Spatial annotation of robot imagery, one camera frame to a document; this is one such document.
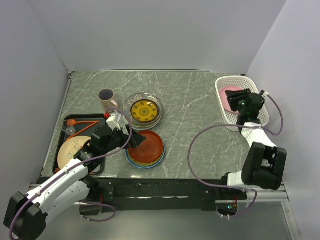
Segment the pink plastic plate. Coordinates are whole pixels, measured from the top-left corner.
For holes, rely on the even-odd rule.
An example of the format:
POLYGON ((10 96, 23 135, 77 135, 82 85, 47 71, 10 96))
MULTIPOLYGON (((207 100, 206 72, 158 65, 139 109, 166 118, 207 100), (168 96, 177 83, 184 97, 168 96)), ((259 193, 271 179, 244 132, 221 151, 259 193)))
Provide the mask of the pink plastic plate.
POLYGON ((220 96, 220 99, 221 99, 221 102, 222 102, 222 106, 223 108, 230 112, 230 113, 234 113, 234 114, 239 114, 238 111, 232 111, 231 107, 230 107, 230 104, 228 102, 228 99, 227 99, 227 94, 226 94, 226 91, 242 91, 243 88, 240 88, 240 87, 237 87, 237 86, 226 86, 226 87, 223 87, 220 91, 219 91, 219 96, 220 96))

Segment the red-brown scalloped plate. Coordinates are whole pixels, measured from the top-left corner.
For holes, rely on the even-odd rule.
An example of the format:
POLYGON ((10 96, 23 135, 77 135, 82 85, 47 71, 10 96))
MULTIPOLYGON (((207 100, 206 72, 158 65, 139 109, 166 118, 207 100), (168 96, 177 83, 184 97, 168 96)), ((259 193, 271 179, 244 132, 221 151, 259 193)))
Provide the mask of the red-brown scalloped plate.
POLYGON ((150 130, 142 130, 139 132, 139 134, 146 137, 146 140, 136 148, 137 150, 138 149, 160 150, 164 148, 164 143, 161 137, 157 133, 150 130))

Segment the woven bamboo plate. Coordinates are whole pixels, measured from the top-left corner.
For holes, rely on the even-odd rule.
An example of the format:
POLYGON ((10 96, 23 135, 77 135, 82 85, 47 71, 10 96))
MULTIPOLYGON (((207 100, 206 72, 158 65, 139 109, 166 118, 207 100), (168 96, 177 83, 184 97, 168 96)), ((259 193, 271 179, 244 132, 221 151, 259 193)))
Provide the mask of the woven bamboo plate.
POLYGON ((151 162, 151 163, 143 163, 143 162, 139 162, 139 161, 134 160, 134 159, 130 156, 129 151, 128 151, 128 150, 125 151, 125 155, 126 155, 127 160, 128 160, 133 166, 135 166, 136 168, 139 168, 139 169, 151 169, 151 168, 157 166, 157 165, 160 164, 160 162, 164 159, 165 153, 166 153, 166 151, 164 150, 163 153, 162 153, 162 155, 160 156, 160 158, 157 159, 157 160, 154 161, 154 162, 151 162))

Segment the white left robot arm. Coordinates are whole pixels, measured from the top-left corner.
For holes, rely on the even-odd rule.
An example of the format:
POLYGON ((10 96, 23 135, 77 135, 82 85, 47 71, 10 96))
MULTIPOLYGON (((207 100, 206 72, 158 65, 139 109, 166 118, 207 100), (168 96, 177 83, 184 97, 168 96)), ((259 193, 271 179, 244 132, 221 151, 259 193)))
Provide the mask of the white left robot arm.
POLYGON ((49 221, 77 202, 101 205, 108 193, 90 173, 105 157, 136 148, 146 140, 127 124, 122 128, 98 127, 65 167, 47 181, 9 200, 3 224, 11 240, 36 240, 49 221))

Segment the white perforated plastic bin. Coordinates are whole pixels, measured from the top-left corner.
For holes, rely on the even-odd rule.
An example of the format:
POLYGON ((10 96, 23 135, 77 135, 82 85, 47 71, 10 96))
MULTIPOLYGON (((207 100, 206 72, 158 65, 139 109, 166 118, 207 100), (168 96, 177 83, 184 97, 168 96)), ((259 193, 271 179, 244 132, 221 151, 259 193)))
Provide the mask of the white perforated plastic bin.
MULTIPOLYGON (((235 125, 237 124, 238 116, 239 114, 231 113, 228 112, 224 109, 222 105, 222 101, 220 98, 219 91, 227 86, 235 86, 235 87, 240 87, 243 90, 245 89, 250 89, 250 93, 253 94, 260 94, 260 91, 258 90, 256 84, 254 83, 253 80, 246 76, 223 76, 220 77, 216 80, 215 82, 215 91, 216 91, 216 96, 219 104, 219 109, 222 115, 223 122, 225 124, 230 124, 230 125, 235 125)), ((260 119, 260 122, 262 126, 266 126, 269 123, 270 117, 267 111, 267 108, 264 106, 259 112, 258 118, 260 119)))

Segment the blue plastic plate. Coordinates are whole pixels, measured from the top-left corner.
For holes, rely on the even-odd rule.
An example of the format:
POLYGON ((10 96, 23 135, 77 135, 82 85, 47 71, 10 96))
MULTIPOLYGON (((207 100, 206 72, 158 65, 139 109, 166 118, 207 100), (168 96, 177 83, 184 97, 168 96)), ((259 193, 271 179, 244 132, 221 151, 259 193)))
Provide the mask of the blue plastic plate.
POLYGON ((125 156, 128 162, 138 169, 152 169, 161 163, 165 153, 164 147, 156 150, 129 148, 125 151, 125 156))

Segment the yellow patterned plate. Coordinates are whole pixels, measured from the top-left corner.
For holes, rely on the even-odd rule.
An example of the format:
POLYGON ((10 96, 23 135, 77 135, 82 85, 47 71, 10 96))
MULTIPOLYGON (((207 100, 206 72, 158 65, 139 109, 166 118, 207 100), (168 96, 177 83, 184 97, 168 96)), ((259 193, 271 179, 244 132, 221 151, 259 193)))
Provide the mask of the yellow patterned plate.
POLYGON ((151 100, 138 100, 130 109, 131 116, 139 123, 154 121, 160 114, 158 105, 151 100))

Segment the clear glass plate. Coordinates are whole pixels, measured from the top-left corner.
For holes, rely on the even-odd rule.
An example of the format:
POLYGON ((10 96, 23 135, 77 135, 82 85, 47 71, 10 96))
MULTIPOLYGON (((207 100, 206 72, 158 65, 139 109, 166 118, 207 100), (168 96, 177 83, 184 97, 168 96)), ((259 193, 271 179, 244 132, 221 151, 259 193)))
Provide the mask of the clear glass plate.
POLYGON ((159 115, 163 115, 163 112, 164 112, 164 108, 163 108, 163 105, 161 103, 161 101, 153 94, 150 94, 150 93, 143 93, 143 92, 139 92, 139 93, 135 93, 131 96, 129 96, 123 103, 122 105, 122 109, 123 111, 130 117, 132 116, 131 115, 131 107, 132 105, 139 101, 139 100, 149 100, 149 101, 153 101, 155 102, 158 107, 159 107, 159 110, 160 110, 160 113, 159 115))

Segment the pink ceramic mug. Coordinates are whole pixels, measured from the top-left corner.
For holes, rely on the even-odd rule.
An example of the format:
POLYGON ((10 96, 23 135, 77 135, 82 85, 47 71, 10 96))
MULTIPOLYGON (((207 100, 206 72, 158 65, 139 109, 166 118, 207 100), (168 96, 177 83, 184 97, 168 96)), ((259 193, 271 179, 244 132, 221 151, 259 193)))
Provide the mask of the pink ceramic mug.
POLYGON ((104 112, 107 112, 108 109, 119 109, 120 107, 115 100, 114 91, 109 88, 102 89, 98 93, 98 98, 104 112))

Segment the black plastic tray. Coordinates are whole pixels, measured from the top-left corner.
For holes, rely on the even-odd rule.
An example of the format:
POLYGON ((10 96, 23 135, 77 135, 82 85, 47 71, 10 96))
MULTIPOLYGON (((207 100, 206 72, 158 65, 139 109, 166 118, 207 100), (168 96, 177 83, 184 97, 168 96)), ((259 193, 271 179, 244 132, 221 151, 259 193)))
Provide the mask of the black plastic tray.
MULTIPOLYGON (((100 123, 96 124, 95 126, 87 129, 86 131, 80 133, 78 136, 87 136, 90 137, 92 136, 92 133, 100 126, 105 126, 106 125, 106 119, 103 114, 72 114, 68 115, 67 117, 64 118, 62 122, 62 129, 64 129, 67 126, 67 120, 70 119, 75 119, 76 121, 100 121, 100 123)), ((80 130, 84 127, 85 125, 76 125, 76 130, 80 130)), ((58 167, 58 152, 61 148, 61 146, 68 140, 69 136, 66 135, 62 130, 60 131, 60 136, 58 140, 58 145, 57 149, 55 151, 55 157, 54 157, 54 162, 53 162, 53 167, 52 167, 52 172, 55 174, 57 173, 60 168, 58 167)))

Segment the clear glass small object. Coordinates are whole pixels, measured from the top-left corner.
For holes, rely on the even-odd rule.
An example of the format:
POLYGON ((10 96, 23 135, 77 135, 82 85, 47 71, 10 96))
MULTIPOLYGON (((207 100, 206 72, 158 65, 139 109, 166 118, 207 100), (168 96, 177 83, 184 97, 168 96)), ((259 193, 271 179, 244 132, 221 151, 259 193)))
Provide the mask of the clear glass small object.
POLYGON ((62 129, 62 131, 69 137, 73 136, 76 134, 76 128, 72 125, 72 126, 66 126, 65 128, 62 129))

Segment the orange plastic chopsticks tool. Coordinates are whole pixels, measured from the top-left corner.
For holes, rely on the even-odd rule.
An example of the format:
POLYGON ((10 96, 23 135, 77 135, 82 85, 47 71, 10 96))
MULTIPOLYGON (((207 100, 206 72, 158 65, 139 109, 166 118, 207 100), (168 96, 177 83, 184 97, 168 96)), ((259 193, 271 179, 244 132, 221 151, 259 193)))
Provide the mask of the orange plastic chopsticks tool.
POLYGON ((66 126, 74 126, 76 129, 76 125, 85 125, 82 129, 80 130, 76 130, 75 135, 73 136, 68 136, 67 140, 78 136, 79 134, 83 133, 84 131, 88 130, 89 128, 97 125, 98 123, 100 123, 99 120, 80 120, 77 121, 75 119, 69 119, 66 121, 66 126))

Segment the cream painted plate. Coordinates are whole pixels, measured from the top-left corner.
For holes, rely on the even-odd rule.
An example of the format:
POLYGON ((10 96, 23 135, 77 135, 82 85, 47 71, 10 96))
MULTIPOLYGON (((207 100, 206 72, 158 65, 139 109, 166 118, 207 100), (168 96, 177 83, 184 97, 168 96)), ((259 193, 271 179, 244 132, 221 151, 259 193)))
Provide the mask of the cream painted plate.
POLYGON ((89 136, 75 136, 68 139, 61 147, 57 155, 57 164, 60 169, 64 168, 74 155, 82 149, 84 144, 91 138, 89 136))

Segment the black table front frame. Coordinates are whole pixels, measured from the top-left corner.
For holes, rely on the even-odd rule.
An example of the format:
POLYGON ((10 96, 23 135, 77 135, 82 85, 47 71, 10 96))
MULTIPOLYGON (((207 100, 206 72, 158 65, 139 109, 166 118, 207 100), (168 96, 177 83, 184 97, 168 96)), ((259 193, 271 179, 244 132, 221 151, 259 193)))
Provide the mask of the black table front frame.
POLYGON ((81 196, 76 188, 58 197, 52 207, 71 200, 100 202, 118 211, 188 210, 215 211, 217 201, 247 200, 241 190, 210 187, 196 179, 152 178, 93 178, 86 177, 90 185, 88 196, 81 196))

